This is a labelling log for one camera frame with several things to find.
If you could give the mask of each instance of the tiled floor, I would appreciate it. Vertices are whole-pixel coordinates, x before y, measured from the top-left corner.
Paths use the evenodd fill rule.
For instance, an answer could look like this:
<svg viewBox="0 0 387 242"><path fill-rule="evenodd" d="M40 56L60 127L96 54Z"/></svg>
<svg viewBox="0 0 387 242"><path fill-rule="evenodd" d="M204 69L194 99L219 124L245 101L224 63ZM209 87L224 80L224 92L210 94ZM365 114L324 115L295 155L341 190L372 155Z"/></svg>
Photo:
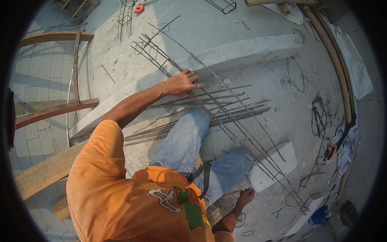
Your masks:
<svg viewBox="0 0 387 242"><path fill-rule="evenodd" d="M60 6L48 2L36 16L28 31L54 26L69 21L71 16L60 12ZM19 50L11 77L15 102L20 104L17 117L35 112L36 102L66 100L71 79L74 41L53 41L26 46ZM70 127L74 114L69 115ZM11 150L14 175L67 149L65 115L27 125L16 130L15 148ZM76 241L78 239L71 218L61 222L51 206L66 196L63 179L25 201L38 227L50 241Z"/></svg>

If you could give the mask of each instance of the blue string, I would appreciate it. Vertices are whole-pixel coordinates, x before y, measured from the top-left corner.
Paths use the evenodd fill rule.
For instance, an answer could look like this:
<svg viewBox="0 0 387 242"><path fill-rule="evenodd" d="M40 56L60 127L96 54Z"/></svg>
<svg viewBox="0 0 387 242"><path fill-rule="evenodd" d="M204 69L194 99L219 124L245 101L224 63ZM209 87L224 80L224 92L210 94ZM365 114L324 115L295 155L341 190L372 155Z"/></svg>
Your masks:
<svg viewBox="0 0 387 242"><path fill-rule="evenodd" d="M222 124L223 124L224 126L227 125L226 121L224 121L223 119L219 119L219 121L220 121L221 123L222 123L222 121L223 121L224 123L222 123ZM221 130L221 129L217 129L217 130L214 130L214 131L209 132L208 134L205 135L204 138L207 138L207 136L209 136L209 135L212 134L213 132L216 132L216 131L219 131L219 130Z"/></svg>

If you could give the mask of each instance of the blue jeans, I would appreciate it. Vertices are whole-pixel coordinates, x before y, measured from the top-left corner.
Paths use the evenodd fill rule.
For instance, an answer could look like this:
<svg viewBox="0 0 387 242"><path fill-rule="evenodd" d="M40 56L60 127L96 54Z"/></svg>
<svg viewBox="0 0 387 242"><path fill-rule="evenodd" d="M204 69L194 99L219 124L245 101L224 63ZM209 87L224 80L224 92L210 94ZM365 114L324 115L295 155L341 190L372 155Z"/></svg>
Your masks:
<svg viewBox="0 0 387 242"><path fill-rule="evenodd" d="M195 161L211 118L200 108L188 111L171 129L149 166L166 167L188 178L196 171ZM236 149L212 162L209 188L204 196L208 206L242 181L250 169L253 155L248 149ZM193 183L204 189L204 172Z"/></svg>

